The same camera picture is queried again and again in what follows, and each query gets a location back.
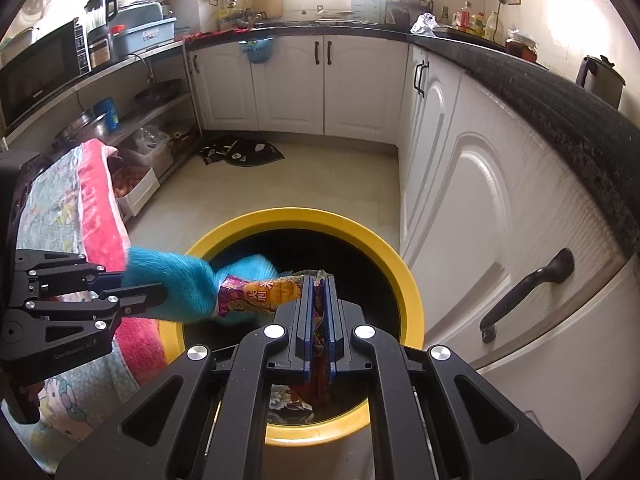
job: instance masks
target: microwave oven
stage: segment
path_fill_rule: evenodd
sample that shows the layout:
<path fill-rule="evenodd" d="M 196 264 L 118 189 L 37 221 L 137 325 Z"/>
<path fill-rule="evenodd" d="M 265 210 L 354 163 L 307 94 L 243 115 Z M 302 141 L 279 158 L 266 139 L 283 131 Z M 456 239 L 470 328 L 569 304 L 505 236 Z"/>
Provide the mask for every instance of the microwave oven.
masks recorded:
<path fill-rule="evenodd" d="M 86 31 L 79 18 L 25 48 L 0 69 L 0 107 L 7 129 L 48 96 L 89 72 Z"/>

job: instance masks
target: blue plastic basket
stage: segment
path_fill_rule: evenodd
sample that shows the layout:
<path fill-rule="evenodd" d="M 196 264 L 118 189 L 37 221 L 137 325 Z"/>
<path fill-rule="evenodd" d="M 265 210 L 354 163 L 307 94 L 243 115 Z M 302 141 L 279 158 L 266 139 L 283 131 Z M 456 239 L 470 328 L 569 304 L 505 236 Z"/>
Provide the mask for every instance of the blue plastic basket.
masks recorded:
<path fill-rule="evenodd" d="M 273 38 L 265 38 L 264 40 L 240 41 L 242 51 L 246 54 L 249 62 L 260 64 L 265 63 L 271 58 L 273 53 Z"/>

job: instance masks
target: electric kettle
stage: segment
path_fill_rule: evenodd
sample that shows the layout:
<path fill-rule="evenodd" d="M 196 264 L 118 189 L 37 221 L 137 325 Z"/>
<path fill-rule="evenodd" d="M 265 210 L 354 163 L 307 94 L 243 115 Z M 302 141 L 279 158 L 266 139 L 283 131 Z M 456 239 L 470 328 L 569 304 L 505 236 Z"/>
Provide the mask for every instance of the electric kettle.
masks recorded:
<path fill-rule="evenodd" d="M 613 70 L 614 64 L 606 56 L 601 55 L 600 58 L 586 56 L 582 60 L 575 83 L 617 109 L 620 105 L 622 87 L 626 83 L 622 76 Z"/>

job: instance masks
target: bottle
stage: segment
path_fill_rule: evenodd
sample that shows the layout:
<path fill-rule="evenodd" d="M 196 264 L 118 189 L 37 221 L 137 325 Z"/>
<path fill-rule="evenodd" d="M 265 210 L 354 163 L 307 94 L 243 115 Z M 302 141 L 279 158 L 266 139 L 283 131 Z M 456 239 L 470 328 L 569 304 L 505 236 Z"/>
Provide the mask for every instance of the bottle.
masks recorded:
<path fill-rule="evenodd" d="M 442 7 L 442 15 L 440 16 L 440 23 L 443 25 L 449 25 L 449 7 Z"/>
<path fill-rule="evenodd" d="M 492 11 L 489 19 L 486 20 L 484 38 L 500 45 L 504 44 L 504 27 L 502 26 L 502 22 L 495 10 Z"/>
<path fill-rule="evenodd" d="M 458 13 L 458 21 L 456 25 L 462 31 L 465 31 L 469 28 L 471 22 L 471 2 L 465 2 L 465 6 L 460 9 Z"/>
<path fill-rule="evenodd" d="M 484 12 L 478 12 L 471 17 L 471 29 L 479 38 L 484 37 Z"/>

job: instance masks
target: blue can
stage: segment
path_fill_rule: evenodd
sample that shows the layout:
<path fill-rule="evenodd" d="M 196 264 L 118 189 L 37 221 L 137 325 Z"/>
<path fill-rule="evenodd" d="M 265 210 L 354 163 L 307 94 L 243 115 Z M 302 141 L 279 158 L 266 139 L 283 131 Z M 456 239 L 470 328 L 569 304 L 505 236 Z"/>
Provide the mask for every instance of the blue can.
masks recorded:
<path fill-rule="evenodd" d="M 116 105 L 113 102 L 113 98 L 107 97 L 99 103 L 96 103 L 94 105 L 94 114 L 96 117 L 107 114 L 105 119 L 110 132 L 114 132 L 120 127 L 120 121 L 118 120 L 118 113 L 116 112 Z"/>

